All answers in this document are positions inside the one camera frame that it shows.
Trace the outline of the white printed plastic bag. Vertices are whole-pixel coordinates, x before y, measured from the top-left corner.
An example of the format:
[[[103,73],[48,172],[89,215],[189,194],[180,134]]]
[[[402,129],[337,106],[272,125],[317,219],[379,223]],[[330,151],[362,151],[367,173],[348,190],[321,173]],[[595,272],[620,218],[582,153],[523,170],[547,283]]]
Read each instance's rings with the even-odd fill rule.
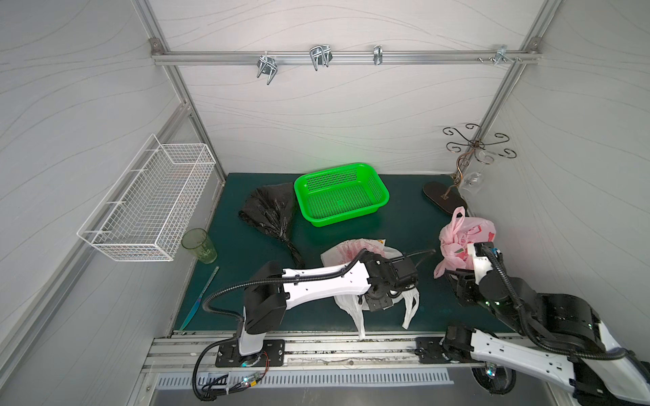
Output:
[[[399,250],[386,247],[385,243],[386,240],[346,240],[321,253],[321,262],[325,267],[344,265],[350,262],[361,249],[367,249],[387,259],[394,259],[402,255]],[[366,337],[364,313],[370,311],[366,299],[363,296],[339,295],[335,296],[334,301],[342,311],[345,311],[352,318],[359,338],[364,339]],[[420,293],[418,289],[407,290],[405,293],[399,294],[395,299],[392,299],[394,305],[400,302],[403,302],[405,305],[402,328],[408,330],[420,306]]]

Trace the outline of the black plastic bag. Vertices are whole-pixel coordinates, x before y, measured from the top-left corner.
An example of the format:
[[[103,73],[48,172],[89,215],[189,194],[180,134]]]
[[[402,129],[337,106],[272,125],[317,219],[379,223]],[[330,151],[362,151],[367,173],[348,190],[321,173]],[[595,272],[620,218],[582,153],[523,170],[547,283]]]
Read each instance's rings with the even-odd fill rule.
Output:
[[[297,199],[291,183],[264,185],[246,198],[238,217],[260,233],[279,241],[291,254],[296,267],[305,261],[291,239]]]

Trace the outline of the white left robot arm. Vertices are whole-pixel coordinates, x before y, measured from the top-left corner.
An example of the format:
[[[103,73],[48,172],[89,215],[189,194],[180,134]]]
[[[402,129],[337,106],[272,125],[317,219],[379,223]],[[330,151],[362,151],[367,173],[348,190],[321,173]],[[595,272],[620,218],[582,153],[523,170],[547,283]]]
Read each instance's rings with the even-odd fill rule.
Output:
[[[215,349],[217,367],[254,368],[255,372],[228,385],[226,376],[199,378],[195,367],[192,391],[202,402],[212,402],[259,384],[270,367],[284,362],[284,341],[267,339],[267,334],[281,325],[287,311],[316,300],[343,297],[344,308],[352,315],[384,311],[402,301],[406,308],[402,326],[408,328],[420,304],[417,284],[416,265],[409,257],[386,258],[367,249],[333,267],[289,269],[269,262],[251,280],[201,301],[203,311],[234,318],[237,330],[233,338],[204,348],[196,364]]]

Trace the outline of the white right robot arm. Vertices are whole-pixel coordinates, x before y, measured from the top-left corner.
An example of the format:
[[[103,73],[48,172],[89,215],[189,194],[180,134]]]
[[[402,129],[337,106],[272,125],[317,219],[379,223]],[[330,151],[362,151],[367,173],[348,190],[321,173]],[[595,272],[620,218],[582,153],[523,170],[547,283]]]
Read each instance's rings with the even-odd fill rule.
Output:
[[[580,405],[649,403],[648,363],[616,341],[587,301],[538,293],[523,279],[509,276],[501,251],[491,243],[470,245],[469,258],[472,268],[445,273],[457,299],[482,306],[531,346],[453,325],[441,342],[449,360],[483,363],[477,380],[488,388],[503,369],[561,387]]]

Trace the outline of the pink plastic bag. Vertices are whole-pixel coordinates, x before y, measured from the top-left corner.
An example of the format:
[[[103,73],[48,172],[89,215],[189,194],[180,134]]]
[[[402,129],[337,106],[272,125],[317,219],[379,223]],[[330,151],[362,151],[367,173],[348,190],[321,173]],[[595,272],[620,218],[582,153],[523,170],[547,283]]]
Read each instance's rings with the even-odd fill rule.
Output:
[[[439,234],[443,260],[435,267],[433,275],[440,278],[447,271],[473,270],[473,260],[468,248],[475,243],[494,242],[494,223],[484,218],[468,217],[463,206],[453,211],[452,219]]]

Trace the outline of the green plastic basket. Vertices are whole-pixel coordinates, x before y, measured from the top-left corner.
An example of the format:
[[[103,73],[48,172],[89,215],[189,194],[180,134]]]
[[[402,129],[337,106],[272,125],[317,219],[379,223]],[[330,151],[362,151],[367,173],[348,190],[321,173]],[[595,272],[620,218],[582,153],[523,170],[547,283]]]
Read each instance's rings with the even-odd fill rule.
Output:
[[[316,228],[376,213],[390,198],[376,170],[365,163],[304,174],[294,191],[303,218]]]

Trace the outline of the clear glass on stand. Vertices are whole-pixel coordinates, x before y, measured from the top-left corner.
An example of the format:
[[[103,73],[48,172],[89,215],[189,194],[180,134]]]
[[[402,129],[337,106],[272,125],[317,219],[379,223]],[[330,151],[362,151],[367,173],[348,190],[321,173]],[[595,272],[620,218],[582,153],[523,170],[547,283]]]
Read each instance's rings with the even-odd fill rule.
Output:
[[[472,196],[475,196],[483,186],[484,175],[482,172],[472,172],[463,178],[461,189]]]

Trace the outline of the bronze curled hook stand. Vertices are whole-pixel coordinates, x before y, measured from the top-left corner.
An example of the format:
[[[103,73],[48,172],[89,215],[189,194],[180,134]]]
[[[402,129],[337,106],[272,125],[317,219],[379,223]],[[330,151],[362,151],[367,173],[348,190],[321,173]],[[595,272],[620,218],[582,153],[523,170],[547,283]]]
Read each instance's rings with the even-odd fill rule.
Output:
[[[473,161],[483,165],[492,165],[497,159],[513,160],[518,154],[506,145],[511,137],[504,133],[494,133],[493,140],[484,141],[477,135],[469,137],[455,126],[443,127],[442,132],[449,137],[460,137],[461,141],[451,140],[446,144],[448,152],[457,153],[455,172],[451,174],[450,185],[440,181],[431,181],[422,188],[423,195],[438,209],[452,216],[457,207],[468,208],[467,202],[460,194],[461,186],[465,183],[465,171]]]

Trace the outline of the green translucent cup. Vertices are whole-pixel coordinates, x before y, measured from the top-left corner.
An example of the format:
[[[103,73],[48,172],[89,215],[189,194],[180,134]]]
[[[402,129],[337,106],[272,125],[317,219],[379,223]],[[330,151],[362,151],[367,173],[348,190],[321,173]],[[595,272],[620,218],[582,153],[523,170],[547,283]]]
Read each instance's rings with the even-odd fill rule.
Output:
[[[203,264],[211,264],[218,258],[218,252],[203,228],[188,230],[181,239],[181,245]]]

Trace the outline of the small metal hook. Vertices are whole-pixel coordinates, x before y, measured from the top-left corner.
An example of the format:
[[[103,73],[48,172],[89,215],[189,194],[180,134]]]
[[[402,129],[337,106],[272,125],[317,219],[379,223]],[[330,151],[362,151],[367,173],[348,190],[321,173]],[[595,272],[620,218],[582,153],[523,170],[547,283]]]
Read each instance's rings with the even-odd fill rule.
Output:
[[[377,45],[373,49],[373,63],[375,66],[379,66],[383,63],[384,50],[381,45]]]

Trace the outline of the metal clamp hook middle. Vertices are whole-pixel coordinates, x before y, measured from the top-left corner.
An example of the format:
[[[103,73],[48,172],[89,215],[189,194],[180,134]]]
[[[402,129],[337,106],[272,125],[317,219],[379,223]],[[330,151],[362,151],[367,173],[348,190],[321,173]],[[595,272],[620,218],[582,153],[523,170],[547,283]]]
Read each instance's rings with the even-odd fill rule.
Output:
[[[330,45],[318,45],[312,47],[309,51],[309,56],[313,68],[316,71],[318,71],[321,66],[328,68],[333,59]]]

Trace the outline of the metal clamp hook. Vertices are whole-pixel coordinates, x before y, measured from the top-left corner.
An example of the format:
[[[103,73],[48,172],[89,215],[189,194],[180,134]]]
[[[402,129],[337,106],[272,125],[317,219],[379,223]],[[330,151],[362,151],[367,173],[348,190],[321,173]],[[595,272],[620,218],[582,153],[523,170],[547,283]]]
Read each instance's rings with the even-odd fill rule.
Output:
[[[269,86],[278,72],[276,59],[267,53],[262,54],[257,60],[257,78],[265,75],[266,84]]]
[[[309,56],[313,68],[316,71],[318,71],[321,66],[328,68],[333,59],[330,45],[318,45],[312,47],[309,51]]]

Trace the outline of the metal clamp hook left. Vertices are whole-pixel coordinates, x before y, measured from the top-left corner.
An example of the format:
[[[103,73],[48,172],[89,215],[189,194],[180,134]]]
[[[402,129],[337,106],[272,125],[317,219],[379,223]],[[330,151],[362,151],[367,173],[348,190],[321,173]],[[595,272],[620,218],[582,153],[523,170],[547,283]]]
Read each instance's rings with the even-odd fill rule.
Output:
[[[276,59],[267,53],[262,54],[257,60],[257,78],[265,75],[266,84],[269,86],[278,72]]]

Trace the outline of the metal bracket right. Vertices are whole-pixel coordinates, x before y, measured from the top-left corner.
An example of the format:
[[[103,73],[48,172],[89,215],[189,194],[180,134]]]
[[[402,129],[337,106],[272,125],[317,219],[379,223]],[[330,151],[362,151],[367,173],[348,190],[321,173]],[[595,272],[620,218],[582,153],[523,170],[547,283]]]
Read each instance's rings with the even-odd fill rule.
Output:
[[[498,66],[498,65],[505,65],[505,64],[520,64],[522,62],[522,59],[519,57],[512,57],[511,55],[508,54],[508,48],[506,45],[502,45],[497,49],[495,54],[489,58],[481,58],[478,57],[477,61],[480,64],[492,64],[493,66]]]

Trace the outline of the aluminium crossbar rail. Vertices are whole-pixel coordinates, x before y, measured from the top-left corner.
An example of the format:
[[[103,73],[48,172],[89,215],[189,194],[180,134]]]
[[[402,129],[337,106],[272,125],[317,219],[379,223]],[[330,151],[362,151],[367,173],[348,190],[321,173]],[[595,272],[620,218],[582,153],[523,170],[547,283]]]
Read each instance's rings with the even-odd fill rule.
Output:
[[[478,57],[489,58],[497,50],[484,51],[389,51],[384,50],[381,65],[441,65],[480,64]],[[312,65],[308,51],[280,52],[166,52],[153,55],[154,64],[170,66],[243,66],[255,65],[259,57],[267,53],[276,59],[278,66]],[[536,64],[543,55],[538,52],[508,50],[512,57],[522,59],[521,64]],[[374,65],[373,50],[333,51],[331,65]]]

